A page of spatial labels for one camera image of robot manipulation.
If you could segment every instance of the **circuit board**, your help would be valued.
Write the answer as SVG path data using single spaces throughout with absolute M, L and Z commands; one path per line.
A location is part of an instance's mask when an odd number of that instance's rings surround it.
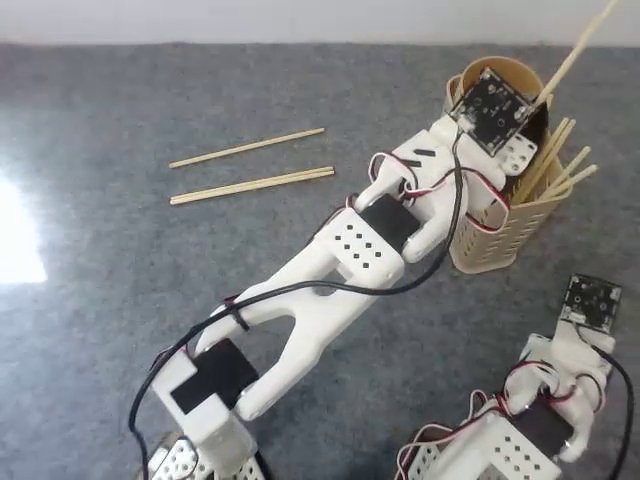
M 621 293 L 619 285 L 575 274 L 569 281 L 560 319 L 580 323 L 608 335 L 611 333 Z
M 533 112 L 534 107 L 523 95 L 486 67 L 449 115 L 493 157 Z

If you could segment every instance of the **floor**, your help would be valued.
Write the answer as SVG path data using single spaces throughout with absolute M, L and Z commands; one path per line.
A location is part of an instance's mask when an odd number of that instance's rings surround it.
M 469 61 L 515 56 L 549 78 L 566 53 L 0 46 L 0 213 L 8 239 L 0 265 L 15 266 L 13 252 L 22 252 L 32 267 L 0 285 L 0 476 L 130 478 L 138 452 L 126 428 L 128 409 L 160 349 L 219 299 L 297 253 L 332 206 L 367 184 L 373 152 L 394 148 L 437 118 L 445 81 Z M 553 331 L 576 271 L 624 285 L 616 356 L 640 385 L 639 77 L 640 50 L 584 55 L 557 92 L 553 121 L 578 120 L 568 152 L 591 145 L 601 171 L 509 269 L 467 276 L 447 261 L 428 284 L 379 300 L 340 336 L 251 424 L 276 478 L 391 478 L 395 451 L 411 431 L 462 420 L 471 389 L 498 388 L 529 333 Z M 328 128 L 323 136 L 167 168 L 320 126 Z M 171 194 L 324 165 L 335 165 L 337 176 L 168 204 Z M 30 224 L 17 218 L 18 208 Z M 289 328 L 276 322 L 239 344 L 264 370 Z M 624 400 L 615 376 L 589 453 L 567 468 L 567 478 L 605 478 Z M 151 444 L 174 427 L 153 396 L 139 424 Z M 623 479 L 640 476 L 639 431 Z

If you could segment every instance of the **white robotic arm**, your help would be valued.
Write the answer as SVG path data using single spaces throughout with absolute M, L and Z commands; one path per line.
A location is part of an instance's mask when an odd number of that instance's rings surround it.
M 513 145 L 515 148 L 510 150 L 526 155 L 527 162 L 535 154 L 535 146 L 523 143 L 522 138 L 514 139 Z M 445 116 L 429 131 L 419 132 L 392 154 L 384 155 L 380 168 L 373 172 L 373 183 L 358 195 L 352 208 L 345 208 L 328 221 L 278 272 L 245 290 L 234 302 L 297 282 L 321 280 L 334 270 L 347 285 L 372 289 L 392 286 L 402 277 L 406 263 L 422 259 L 447 235 L 456 200 L 451 175 L 454 155 L 464 172 L 460 215 L 484 210 L 496 200 L 495 192 L 504 187 L 505 170 L 513 174 L 511 163 L 489 156 L 453 119 Z M 396 208 L 409 212 L 416 225 L 400 243 L 386 235 L 393 236 L 393 231 L 384 232 L 375 222 L 372 225 L 365 219 L 368 209 L 385 197 L 387 202 L 393 198 Z M 376 298 L 344 290 L 323 296 L 303 288 L 244 307 L 242 319 L 249 327 L 284 315 L 293 317 L 295 326 L 275 365 L 237 398 L 235 414 L 247 421 L 263 414 L 313 368 L 325 347 Z M 224 308 L 221 306 L 214 314 Z M 204 330 L 195 354 L 242 332 L 237 318 L 227 315 Z M 152 386 L 215 470 L 222 475 L 232 474 L 253 454 L 255 443 L 216 394 L 184 411 L 172 391 L 193 374 L 188 356 L 179 352 L 163 367 Z

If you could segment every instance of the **white wall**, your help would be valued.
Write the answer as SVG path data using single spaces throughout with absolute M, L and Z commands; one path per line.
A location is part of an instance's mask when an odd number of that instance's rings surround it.
M 0 41 L 571 44 L 608 0 L 0 0 Z M 640 45 L 640 2 L 594 38 Z

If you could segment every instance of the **wooden chopstick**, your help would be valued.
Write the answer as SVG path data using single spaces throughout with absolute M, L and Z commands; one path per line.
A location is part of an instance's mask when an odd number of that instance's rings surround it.
M 558 175 L 558 177 L 553 182 L 551 182 L 551 184 L 547 187 L 547 190 L 552 190 L 556 188 L 558 185 L 564 182 L 567 178 L 569 178 L 569 175 L 571 175 L 573 171 L 580 166 L 582 161 L 585 158 L 587 158 L 589 153 L 591 153 L 591 147 L 584 147 L 580 151 L 580 153 L 576 155 L 576 158 L 571 160 L 569 165 L 567 165 L 567 167 L 562 171 L 562 173 Z
M 259 142 L 250 143 L 248 145 L 240 145 L 238 147 L 227 148 L 219 152 L 207 153 L 205 155 L 199 155 L 197 157 L 187 158 L 178 162 L 169 164 L 170 168 L 183 167 L 185 165 L 192 165 L 194 163 L 204 162 L 206 160 L 212 160 L 214 158 L 226 157 L 227 155 L 233 155 L 234 153 L 246 152 L 248 150 L 254 150 L 256 148 L 267 147 L 269 145 L 275 145 L 276 143 L 288 142 L 290 140 L 296 140 L 298 138 L 309 137 L 311 135 L 318 135 L 323 133 L 324 128 L 316 128 L 313 130 L 306 130 L 304 132 L 291 133 L 282 137 L 270 138 L 268 140 L 261 140 Z
M 256 185 L 256 186 L 259 186 L 259 185 L 262 185 L 264 183 L 270 182 L 273 178 L 278 178 L 280 180 L 289 180 L 289 179 L 292 179 L 292 178 L 298 178 L 298 177 L 305 177 L 307 175 L 313 175 L 315 173 L 325 173 L 325 172 L 333 172 L 333 171 L 334 171 L 333 167 L 313 168 L 311 170 L 304 170 L 304 171 L 300 171 L 300 172 L 287 173 L 286 175 L 279 175 L 277 177 L 266 177 L 266 178 L 260 178 L 258 180 L 251 180 L 251 181 L 248 181 L 248 182 L 242 182 L 241 185 L 247 185 L 247 186 Z M 217 191 L 220 191 L 220 192 L 224 192 L 224 191 L 227 191 L 227 190 L 233 191 L 236 188 L 237 185 L 238 184 L 225 185 L 225 186 L 222 186 L 222 187 L 215 187 L 215 189 Z M 174 195 L 171 198 L 181 199 L 181 198 L 188 198 L 188 197 L 192 197 L 192 196 L 198 196 L 198 195 L 200 195 L 200 192 L 202 192 L 202 190 L 201 191 L 196 191 L 196 192 L 181 193 L 179 195 Z
M 584 180 L 585 178 L 593 175 L 597 171 L 598 171 L 598 166 L 597 165 L 591 165 L 591 166 L 585 168 L 580 173 L 578 173 L 575 177 L 570 177 L 568 180 L 566 180 L 562 184 L 558 185 L 557 187 L 555 187 L 553 189 L 548 189 L 547 191 L 545 191 L 540 196 L 540 200 L 548 200 L 550 198 L 558 196 L 559 194 L 561 194 L 562 192 L 564 192 L 568 188 L 574 187 L 578 182 L 581 182 L 582 180 Z
M 560 149 L 564 146 L 576 125 L 575 120 L 564 119 L 554 132 L 547 145 L 545 145 L 542 156 L 534 164 L 534 170 L 527 176 L 526 183 L 520 186 L 513 196 L 512 204 L 517 205 L 526 201 L 535 186 L 538 184 L 551 162 L 554 160 Z
M 259 190 L 262 188 L 275 187 L 287 183 L 302 182 L 312 180 L 314 178 L 327 177 L 335 175 L 333 167 L 324 167 L 320 169 L 307 170 L 304 172 L 290 173 L 277 177 L 262 178 L 250 182 L 237 183 L 235 185 L 227 185 L 225 187 L 210 188 L 199 192 L 185 193 L 176 195 L 169 199 L 171 205 L 181 205 L 183 203 L 195 202 L 207 198 L 221 197 L 224 195 L 233 195 L 234 193 L 247 192 L 250 190 Z
M 587 46 L 587 43 L 589 42 L 589 38 L 591 37 L 591 35 L 593 35 L 593 33 L 598 29 L 600 24 L 609 16 L 609 14 L 611 13 L 611 10 L 613 10 L 613 7 L 616 5 L 616 3 L 618 3 L 618 0 L 611 0 L 607 5 L 607 7 L 602 11 L 602 13 L 598 15 L 596 18 L 594 18 L 589 24 L 589 26 L 582 33 L 582 35 L 580 35 L 580 38 L 576 42 L 576 46 L 573 48 L 571 53 L 569 53 L 569 55 L 564 60 L 564 62 L 562 62 L 562 65 L 560 65 L 560 68 L 558 68 L 558 71 L 553 75 L 553 77 L 551 77 L 551 80 L 549 80 L 549 83 L 547 83 L 547 85 L 545 85 L 545 87 L 542 89 L 542 92 L 540 92 L 540 95 L 538 95 L 538 98 L 536 99 L 536 103 L 535 103 L 536 107 L 539 107 L 540 105 L 542 105 L 542 103 L 547 100 L 547 97 L 551 95 L 551 92 L 553 92 L 553 90 L 558 86 L 560 81 L 564 78 L 564 76 L 567 74 L 569 69 L 573 66 L 573 64 L 576 62 L 576 60 L 578 59 L 582 51 Z

